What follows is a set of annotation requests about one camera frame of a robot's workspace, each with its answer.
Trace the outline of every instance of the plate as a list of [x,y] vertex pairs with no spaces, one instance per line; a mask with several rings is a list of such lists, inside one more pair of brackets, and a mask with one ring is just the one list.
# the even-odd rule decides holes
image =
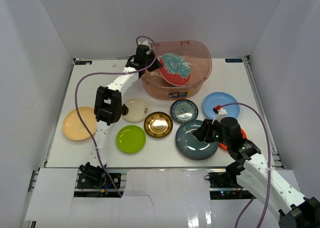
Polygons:
[[[89,131],[94,134],[97,127],[94,109],[82,106],[79,107],[79,112],[84,123],[89,128]],[[76,109],[65,116],[62,124],[62,131],[66,137],[73,141],[82,141],[90,137],[88,131],[81,123]]]
[[124,104],[128,107],[129,113],[124,115],[123,118],[128,122],[139,122],[147,117],[149,104],[144,99],[133,98],[127,100]]
[[144,121],[145,131],[152,137],[162,138],[170,134],[173,122],[171,117],[164,112],[154,112]]
[[[233,96],[224,92],[214,92],[207,95],[207,97],[204,99],[203,111],[207,117],[213,120],[216,117],[213,108],[218,105],[225,105],[234,102],[237,102],[237,100]],[[238,104],[226,106],[224,109],[226,110],[228,117],[237,118],[239,116],[240,107]]]
[[183,124],[197,119],[199,111],[197,105],[191,100],[180,99],[172,104],[170,113],[174,120]]
[[116,146],[124,153],[136,153],[146,144],[146,134],[136,125],[123,127],[116,135]]
[[206,160],[212,157],[218,149],[218,142],[201,142],[192,134],[193,131],[201,127],[202,123],[203,121],[198,119],[188,121],[182,124],[175,134],[178,150],[190,160]]
[[[247,138],[247,135],[246,135],[246,133],[245,133],[245,131],[244,131],[243,129],[241,129],[241,133],[242,133],[242,137],[246,139],[246,138]],[[227,146],[224,145],[224,144],[222,144],[222,143],[219,143],[219,147],[221,147],[222,149],[224,149],[224,150],[226,150],[226,151],[228,150],[228,149],[227,149]]]
[[159,69],[161,76],[170,84],[182,87],[191,80],[191,69],[180,55],[166,53],[159,60],[162,67]]

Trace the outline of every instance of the gray wall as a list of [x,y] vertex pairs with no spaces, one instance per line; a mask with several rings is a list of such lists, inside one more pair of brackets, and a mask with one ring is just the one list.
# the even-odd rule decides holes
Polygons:
[[0,227],[20,226],[72,59],[40,0],[0,0]]
[[320,0],[281,0],[252,53],[280,157],[320,199]]
[[196,40],[211,55],[252,53],[280,0],[41,0],[75,58],[129,56],[135,38]]

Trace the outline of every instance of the bowl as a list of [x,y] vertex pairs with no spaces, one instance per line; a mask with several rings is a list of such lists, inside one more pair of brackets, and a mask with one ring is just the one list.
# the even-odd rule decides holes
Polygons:
[[191,69],[191,79],[184,86],[174,86],[162,77],[159,69],[152,72],[146,71],[141,76],[145,91],[156,99],[167,101],[186,99],[197,94],[212,70],[212,59],[207,47],[193,40],[156,43],[155,45],[158,46],[158,60],[167,53],[181,56]]

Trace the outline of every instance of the green plate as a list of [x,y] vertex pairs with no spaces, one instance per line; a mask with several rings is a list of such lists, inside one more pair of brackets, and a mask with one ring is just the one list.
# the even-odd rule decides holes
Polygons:
[[124,153],[136,153],[146,143],[146,134],[143,129],[136,125],[123,127],[116,135],[116,145]]

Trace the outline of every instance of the tabletop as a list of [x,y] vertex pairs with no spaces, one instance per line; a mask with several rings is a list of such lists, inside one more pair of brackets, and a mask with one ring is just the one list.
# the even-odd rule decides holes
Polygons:
[[[102,59],[93,60],[92,64],[75,65],[65,94],[62,110],[49,151],[46,167],[76,168],[84,165],[91,154],[92,140],[82,141],[68,139],[62,131],[65,116],[75,109],[75,88],[78,81],[85,75],[95,72],[121,72],[127,60]],[[107,86],[116,75],[93,75],[86,78],[78,90],[79,107],[94,107],[97,88]],[[197,120],[206,119],[203,111],[203,100],[213,92],[225,92],[232,95],[238,102],[245,103],[258,110],[252,87],[244,63],[227,63],[225,59],[212,59],[212,72],[208,80],[203,83],[200,91],[188,98],[193,101],[199,110]],[[149,113],[164,112],[170,114],[170,107],[174,100],[158,100],[144,90],[142,81],[136,81],[124,94],[122,102],[132,98],[142,98],[149,103]],[[267,158],[266,136],[258,117],[248,108],[240,107],[238,122],[244,129],[247,138],[254,142]],[[228,152],[219,148],[210,158],[195,161],[183,156],[176,147],[175,136],[180,124],[173,121],[172,132],[164,138],[153,138],[146,134],[146,143],[142,150],[128,154],[120,151],[116,145],[116,136],[119,130],[128,125],[144,128],[144,120],[129,122],[123,117],[115,124],[111,132],[111,140],[107,146],[107,166],[109,168],[211,168],[225,167],[234,160]]]

